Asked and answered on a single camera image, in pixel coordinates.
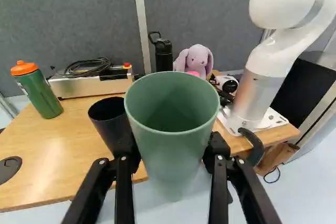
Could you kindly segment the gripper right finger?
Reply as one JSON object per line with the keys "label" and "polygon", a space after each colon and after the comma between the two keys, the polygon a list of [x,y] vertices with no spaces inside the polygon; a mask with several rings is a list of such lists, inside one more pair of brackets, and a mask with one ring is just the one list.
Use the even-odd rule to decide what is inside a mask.
{"label": "gripper right finger", "polygon": [[281,223],[254,167],[262,159],[265,148],[252,131],[239,131],[253,145],[246,159],[230,156],[230,147],[219,132],[212,132],[203,155],[203,163],[212,176],[209,201],[209,223],[229,223],[228,205],[233,202],[227,182],[238,195],[247,223]]}

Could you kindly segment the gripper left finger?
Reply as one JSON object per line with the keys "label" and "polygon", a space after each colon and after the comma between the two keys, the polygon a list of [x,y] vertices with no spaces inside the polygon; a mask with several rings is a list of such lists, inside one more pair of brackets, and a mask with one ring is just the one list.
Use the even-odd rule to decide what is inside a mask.
{"label": "gripper left finger", "polygon": [[133,134],[121,139],[113,160],[95,160],[82,181],[62,223],[96,223],[106,194],[115,183],[114,222],[135,223],[132,175],[140,165]]}

